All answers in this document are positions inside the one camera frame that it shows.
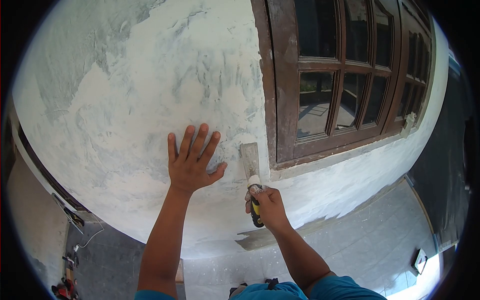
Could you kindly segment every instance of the hand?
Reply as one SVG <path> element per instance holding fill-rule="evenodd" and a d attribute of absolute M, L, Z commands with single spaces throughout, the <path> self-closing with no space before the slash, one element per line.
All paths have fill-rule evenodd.
<path fill-rule="evenodd" d="M 285 214 L 283 207 L 282 196 L 280 191 L 269 187 L 260 190 L 256 187 L 251 187 L 247 196 L 251 194 L 260 204 L 260 218 L 265 226 L 273 233 L 291 228 L 290 222 Z M 250 213 L 250 198 L 245 197 L 247 203 L 245 204 L 245 212 Z"/>
<path fill-rule="evenodd" d="M 200 156 L 200 151 L 205 142 L 208 133 L 208 125 L 200 125 L 197 138 L 192 142 L 195 127 L 188 126 L 180 145 L 180 151 L 177 153 L 175 134 L 168 134 L 168 174 L 170 175 L 170 188 L 189 193 L 190 195 L 204 186 L 210 185 L 223 177 L 227 163 L 223 162 L 212 174 L 206 172 L 208 162 L 215 152 L 216 146 L 220 141 L 220 133 L 215 131 L 208 142 L 205 150 Z"/>

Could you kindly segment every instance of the window pane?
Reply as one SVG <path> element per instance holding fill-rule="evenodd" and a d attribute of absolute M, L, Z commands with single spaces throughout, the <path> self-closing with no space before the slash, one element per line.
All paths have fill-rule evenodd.
<path fill-rule="evenodd" d="M 411 87 L 412 84 L 409 82 L 405 83 L 405 86 L 403 87 L 402 100 L 400 100 L 400 106 L 398 107 L 398 112 L 396 114 L 397 117 L 403 117 L 403 114 L 405 113 L 405 109 L 407 108 L 408 94 L 410 93 Z"/>
<path fill-rule="evenodd" d="M 361 96 L 365 86 L 365 74 L 345 73 L 340 109 L 335 129 L 352 127 L 360 109 Z"/>
<path fill-rule="evenodd" d="M 429 70 L 429 49 L 428 46 L 423 43 L 423 71 L 421 74 L 420 79 L 423 81 L 427 81 L 427 73 Z"/>
<path fill-rule="evenodd" d="M 334 0 L 295 0 L 300 56 L 335 57 Z"/>
<path fill-rule="evenodd" d="M 332 72 L 300 74 L 300 109 L 297 138 L 325 132 L 332 103 Z"/>
<path fill-rule="evenodd" d="M 423 67 L 423 51 L 425 48 L 425 42 L 423 41 L 423 37 L 419 34 L 419 49 L 418 49 L 418 60 L 417 60 L 417 69 L 415 70 L 415 77 L 421 78 L 421 72 Z"/>
<path fill-rule="evenodd" d="M 415 69 L 415 51 L 417 47 L 417 34 L 408 32 L 408 67 L 407 74 L 413 76 Z"/>
<path fill-rule="evenodd" d="M 412 96 L 410 96 L 410 103 L 408 104 L 408 108 L 407 108 L 407 113 L 406 113 L 406 115 L 408 115 L 409 113 L 411 113 L 412 110 L 413 110 L 413 105 L 415 104 L 415 99 L 417 99 L 417 91 L 418 91 L 418 89 L 419 89 L 418 85 L 414 85 L 414 86 L 413 86 Z"/>
<path fill-rule="evenodd" d="M 413 107 L 413 112 L 417 114 L 417 118 L 418 118 L 418 115 L 419 115 L 420 104 L 423 101 L 423 92 L 424 91 L 425 91 L 425 88 L 423 86 L 419 87 L 419 94 L 417 95 L 419 100 L 417 101 L 416 105 Z"/>
<path fill-rule="evenodd" d="M 392 17 L 383 12 L 374 1 L 374 12 L 377 21 L 377 55 L 376 64 L 390 65 L 390 47 L 392 43 Z"/>
<path fill-rule="evenodd" d="M 344 0 L 347 23 L 347 60 L 367 62 L 367 13 L 364 0 Z"/>
<path fill-rule="evenodd" d="M 367 111 L 363 118 L 363 125 L 377 121 L 378 112 L 384 99 L 386 85 L 386 77 L 375 76 L 373 78 L 372 91 L 370 92 L 370 100 L 368 101 Z"/>

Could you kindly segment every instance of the plaster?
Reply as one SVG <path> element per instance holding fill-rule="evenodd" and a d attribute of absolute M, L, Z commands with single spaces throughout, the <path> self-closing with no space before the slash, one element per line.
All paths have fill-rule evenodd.
<path fill-rule="evenodd" d="M 439 45 L 448 50 L 443 34 Z M 57 181 L 142 242 L 169 185 L 167 134 L 180 140 L 187 125 L 202 122 L 219 130 L 209 169 L 221 161 L 228 168 L 193 195 L 181 256 L 241 252 L 235 240 L 246 236 L 238 233 L 255 227 L 244 213 L 240 144 L 258 143 L 260 178 L 281 190 L 295 227 L 344 215 L 413 165 L 438 117 L 447 74 L 435 77 L 434 100 L 408 139 L 272 181 L 258 52 L 249 0 L 62 1 L 30 45 L 13 99 L 32 148 Z M 437 55 L 436 63 L 442 59 L 448 68 L 448 56 Z"/>

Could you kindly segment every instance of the left hand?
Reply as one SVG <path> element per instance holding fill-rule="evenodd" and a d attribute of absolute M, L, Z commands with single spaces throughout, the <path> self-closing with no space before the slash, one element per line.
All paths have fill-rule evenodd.
<path fill-rule="evenodd" d="M 180 145 L 180 151 L 177 153 L 175 134 L 168 134 L 168 173 L 170 175 L 171 188 L 192 194 L 194 191 L 204 186 L 210 185 L 223 177 L 227 163 L 223 162 L 212 174 L 206 172 L 206 168 L 212 158 L 216 146 L 220 141 L 220 133 L 213 132 L 208 145 L 200 156 L 200 151 L 205 143 L 208 133 L 208 125 L 200 125 L 198 135 L 192 142 L 195 127 L 189 125 L 185 130 L 185 135 Z"/>

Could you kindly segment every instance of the window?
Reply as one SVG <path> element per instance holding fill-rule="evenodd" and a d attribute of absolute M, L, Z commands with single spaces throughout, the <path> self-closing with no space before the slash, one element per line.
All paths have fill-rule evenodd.
<path fill-rule="evenodd" d="M 261 2 L 252 0 L 259 38 L 271 41 L 261 42 L 271 164 L 281 168 L 371 143 L 398 133 L 406 115 L 420 111 L 431 38 L 428 18 L 414 3 Z M 269 22 L 270 32 L 261 32 L 268 27 L 258 20 Z"/>

